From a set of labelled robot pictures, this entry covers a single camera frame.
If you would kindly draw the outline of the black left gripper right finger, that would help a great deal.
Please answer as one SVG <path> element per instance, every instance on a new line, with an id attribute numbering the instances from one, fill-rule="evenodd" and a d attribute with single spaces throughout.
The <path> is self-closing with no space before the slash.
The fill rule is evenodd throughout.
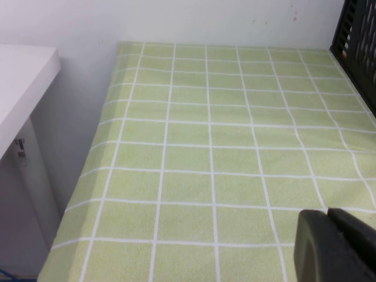
<path id="1" fill-rule="evenodd" d="M 329 208 L 327 216 L 342 233 L 371 281 L 375 281 L 375 229 L 349 212 Z"/>

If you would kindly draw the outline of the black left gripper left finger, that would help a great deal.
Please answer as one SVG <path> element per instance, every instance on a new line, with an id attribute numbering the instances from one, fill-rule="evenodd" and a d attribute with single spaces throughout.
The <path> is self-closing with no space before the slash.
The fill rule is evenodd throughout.
<path id="1" fill-rule="evenodd" d="M 361 281 L 359 259 L 327 215 L 299 213 L 296 232 L 298 281 Z"/>

